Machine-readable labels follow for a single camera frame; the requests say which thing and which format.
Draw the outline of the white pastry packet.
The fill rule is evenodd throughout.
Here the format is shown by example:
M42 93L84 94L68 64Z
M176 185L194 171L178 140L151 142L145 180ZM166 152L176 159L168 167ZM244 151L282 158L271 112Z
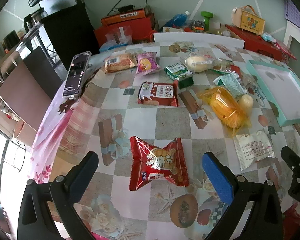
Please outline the white pastry packet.
M257 161L275 157L273 145L264 130L236 135L234 144L241 171Z

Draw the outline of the clear tissue box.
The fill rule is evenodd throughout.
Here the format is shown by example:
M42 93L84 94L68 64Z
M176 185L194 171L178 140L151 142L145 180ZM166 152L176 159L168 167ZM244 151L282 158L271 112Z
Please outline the clear tissue box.
M100 52L104 52L131 45L133 44L132 35L133 32L130 25L112 29L104 36L106 41L100 45L99 50Z

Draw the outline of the green dumbbell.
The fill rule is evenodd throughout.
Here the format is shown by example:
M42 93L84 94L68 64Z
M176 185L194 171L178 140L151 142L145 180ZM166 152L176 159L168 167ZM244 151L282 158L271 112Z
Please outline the green dumbbell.
M213 18L214 14L208 11L202 11L201 16L204 18L205 30L209 31L210 19Z

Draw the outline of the floral checkered tablecloth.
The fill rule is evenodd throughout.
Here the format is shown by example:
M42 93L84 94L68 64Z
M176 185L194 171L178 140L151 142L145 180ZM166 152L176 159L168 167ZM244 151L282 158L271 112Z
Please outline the floral checkered tablecloth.
M119 48L112 54L154 51L159 65L165 67L179 62L188 49L230 60L239 67L254 100L252 126L240 129L239 134L264 130L275 156L241 171L234 141L218 118L201 129L186 103L181 102L178 107L138 103L138 91L144 82L170 82L163 70L145 76L136 75L135 69L112 74L99 70L76 103L68 103L62 97L62 90L55 95L33 145L32 177L38 183L48 182L66 174L87 152L96 152L99 165L79 209L87 218L94 215L98 219L95 229L111 238L203 239L224 209L200 164L206 151L213 152L234 174L242 174L249 181L278 179L282 209L293 204L288 195L292 171L282 160L280 151L283 146L289 146L300 156L300 124L279 126L275 110L246 68L251 60L274 64L274 59L245 49L200 42L184 42L178 52L168 43L145 43ZM112 119L129 137L135 135L155 146L164 147L180 138L189 187L157 179L137 191L129 191L132 156L113 158L102 152L108 144L103 137L112 132Z

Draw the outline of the smartphone on stand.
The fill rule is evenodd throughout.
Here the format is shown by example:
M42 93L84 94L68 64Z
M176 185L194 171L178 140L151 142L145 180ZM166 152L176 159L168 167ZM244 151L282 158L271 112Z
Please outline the smartphone on stand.
M81 93L83 79L87 71L91 52L86 51L72 58L70 68L66 77L63 98L76 99Z

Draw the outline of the clear round bun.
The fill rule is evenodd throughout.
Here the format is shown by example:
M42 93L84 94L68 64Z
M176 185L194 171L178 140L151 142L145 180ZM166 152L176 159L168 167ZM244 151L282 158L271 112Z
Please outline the clear round bun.
M213 68L214 58L202 53L189 53L182 58L182 63L193 73L201 73Z

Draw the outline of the red gift box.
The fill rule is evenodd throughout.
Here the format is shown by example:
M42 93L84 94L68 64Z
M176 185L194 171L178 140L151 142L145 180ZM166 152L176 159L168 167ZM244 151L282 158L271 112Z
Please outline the red gift box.
M264 56L271 57L277 61L282 61L282 53L272 43L265 41L261 36L246 30L241 30L236 26L225 25L229 30L244 40L244 49L250 50Z

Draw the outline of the red paper bag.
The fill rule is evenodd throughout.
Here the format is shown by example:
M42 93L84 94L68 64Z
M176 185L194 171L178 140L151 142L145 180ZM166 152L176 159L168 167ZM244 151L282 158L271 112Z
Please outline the red paper bag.
M94 30L98 44L105 43L142 43L153 42L153 34L156 33L156 20L154 14L146 18L125 21L112 25L102 25Z

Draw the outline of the brown chair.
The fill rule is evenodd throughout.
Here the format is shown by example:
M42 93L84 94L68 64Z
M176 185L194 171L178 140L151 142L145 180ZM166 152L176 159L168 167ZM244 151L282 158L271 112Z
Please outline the brown chair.
M0 98L34 130L40 123L62 80L41 47L20 60L0 87Z

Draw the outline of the green foil snack packet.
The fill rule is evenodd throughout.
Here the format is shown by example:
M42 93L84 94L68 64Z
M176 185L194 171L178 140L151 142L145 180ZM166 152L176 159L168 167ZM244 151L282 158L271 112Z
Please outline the green foil snack packet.
M223 86L236 100L239 100L248 92L242 79L236 72L221 75L215 78L213 83L218 86Z

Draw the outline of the red patterned snack packet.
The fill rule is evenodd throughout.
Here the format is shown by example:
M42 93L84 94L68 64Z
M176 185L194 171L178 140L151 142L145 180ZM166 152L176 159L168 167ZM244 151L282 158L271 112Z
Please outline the red patterned snack packet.
M240 70L240 68L239 68L238 66L231 64L231 65L230 65L230 69L231 69L232 72L235 72L235 73L237 73L240 77L242 77L241 70Z

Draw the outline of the blue plastic bottle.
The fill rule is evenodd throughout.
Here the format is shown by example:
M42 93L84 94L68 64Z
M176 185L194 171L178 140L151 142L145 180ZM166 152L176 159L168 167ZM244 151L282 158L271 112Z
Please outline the blue plastic bottle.
M183 14L177 14L167 21L163 27L182 28L186 24L189 16L190 13L188 11L185 11Z

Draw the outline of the purple wall calendar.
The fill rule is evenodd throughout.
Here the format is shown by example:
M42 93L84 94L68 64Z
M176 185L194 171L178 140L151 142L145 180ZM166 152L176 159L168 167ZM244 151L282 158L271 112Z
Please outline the purple wall calendar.
M285 18L300 28L300 12L291 0L285 0Z

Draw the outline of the white shelf frame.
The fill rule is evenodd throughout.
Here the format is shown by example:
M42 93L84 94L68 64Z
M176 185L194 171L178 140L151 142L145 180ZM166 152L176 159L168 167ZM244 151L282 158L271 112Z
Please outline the white shelf frame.
M287 21L283 43L290 48L293 40L300 43L300 28L294 23Z

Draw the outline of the black refrigerator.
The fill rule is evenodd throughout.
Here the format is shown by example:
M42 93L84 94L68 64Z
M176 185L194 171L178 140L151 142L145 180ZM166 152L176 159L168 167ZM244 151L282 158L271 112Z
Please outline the black refrigerator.
M72 58L85 51L98 54L99 44L85 4L62 9L42 19L44 29L66 69Z

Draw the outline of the electric kettle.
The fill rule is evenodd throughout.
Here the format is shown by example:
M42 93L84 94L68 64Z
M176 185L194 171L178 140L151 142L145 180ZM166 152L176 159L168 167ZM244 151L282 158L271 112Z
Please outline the electric kettle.
M37 23L40 23L43 18L47 16L47 12L44 8L39 8L35 12L27 15L24 18L24 28L26 32L29 32Z

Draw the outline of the green white biscuit pack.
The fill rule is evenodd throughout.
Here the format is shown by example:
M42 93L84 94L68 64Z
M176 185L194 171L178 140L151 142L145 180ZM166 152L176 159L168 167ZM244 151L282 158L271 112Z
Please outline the green white biscuit pack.
M178 82L179 89L194 85L193 74L182 63L174 63L164 68L167 76L173 81Z

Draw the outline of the orange bread packet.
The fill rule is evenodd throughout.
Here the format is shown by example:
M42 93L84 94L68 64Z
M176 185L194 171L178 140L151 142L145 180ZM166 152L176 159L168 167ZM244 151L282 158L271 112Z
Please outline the orange bread packet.
M131 53L110 56L104 61L104 72L106 74L119 72L121 70L136 67L137 64L135 55Z

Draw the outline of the red bow-shaped snack packet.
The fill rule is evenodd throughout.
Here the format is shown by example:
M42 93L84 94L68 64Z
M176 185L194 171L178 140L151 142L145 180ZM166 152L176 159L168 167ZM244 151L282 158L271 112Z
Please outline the red bow-shaped snack packet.
M164 148L151 145L133 136L130 138L133 163L129 190L137 191L153 180L165 178L179 187L189 186L186 160L180 138Z

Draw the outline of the teal rimmed white tray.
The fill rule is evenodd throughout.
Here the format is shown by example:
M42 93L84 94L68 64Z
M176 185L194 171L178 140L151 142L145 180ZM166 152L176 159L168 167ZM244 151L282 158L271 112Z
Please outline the teal rimmed white tray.
M253 60L247 62L247 70L273 106L279 125L300 123L300 80L293 71Z

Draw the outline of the small cream round pastry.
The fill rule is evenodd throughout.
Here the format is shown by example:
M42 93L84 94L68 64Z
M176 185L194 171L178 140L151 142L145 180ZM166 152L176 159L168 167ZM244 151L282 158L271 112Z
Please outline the small cream round pastry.
M240 100L238 101L239 106L241 107L241 109L243 109L243 111L245 111L245 113L250 116L252 109L253 109L253 98L248 95L248 94L244 94Z

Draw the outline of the dark red biscuit packet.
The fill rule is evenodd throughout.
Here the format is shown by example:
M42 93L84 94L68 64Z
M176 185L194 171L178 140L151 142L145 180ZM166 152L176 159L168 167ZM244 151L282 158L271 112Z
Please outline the dark red biscuit packet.
M178 107L178 82L144 82L138 93L138 104Z

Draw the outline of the pink snack packet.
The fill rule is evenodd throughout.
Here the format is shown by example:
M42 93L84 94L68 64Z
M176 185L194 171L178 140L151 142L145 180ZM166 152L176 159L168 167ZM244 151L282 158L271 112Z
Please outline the pink snack packet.
M156 59L157 52L145 52L137 55L136 75L147 75L160 70Z

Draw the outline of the light blue tissue pack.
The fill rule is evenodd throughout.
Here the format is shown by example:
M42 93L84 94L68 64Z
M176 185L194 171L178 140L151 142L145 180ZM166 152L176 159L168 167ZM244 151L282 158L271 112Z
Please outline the light blue tissue pack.
M261 36L266 42L276 43L276 39L269 33L264 32Z

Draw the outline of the green edged round cake packet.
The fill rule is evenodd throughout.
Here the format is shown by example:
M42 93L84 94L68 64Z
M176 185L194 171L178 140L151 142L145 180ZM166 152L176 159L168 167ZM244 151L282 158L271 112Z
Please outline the green edged round cake packet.
M213 59L210 70L213 70L219 74L228 74L232 72L231 65L232 62L229 60L216 58Z

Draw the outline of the orange cardboard box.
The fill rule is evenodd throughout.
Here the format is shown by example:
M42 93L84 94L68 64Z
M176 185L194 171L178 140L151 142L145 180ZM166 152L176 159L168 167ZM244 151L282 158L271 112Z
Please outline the orange cardboard box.
M152 13L151 7L147 6L138 10L132 10L125 13L106 16L101 19L101 24L104 26L113 25L125 21L137 20L146 18Z

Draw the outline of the yellow cake packet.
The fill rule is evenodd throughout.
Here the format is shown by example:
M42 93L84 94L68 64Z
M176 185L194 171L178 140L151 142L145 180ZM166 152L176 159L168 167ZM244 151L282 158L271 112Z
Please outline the yellow cake packet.
M211 107L217 118L228 129L231 137L234 137L243 127L251 126L247 113L225 88L217 86L199 91L196 95Z

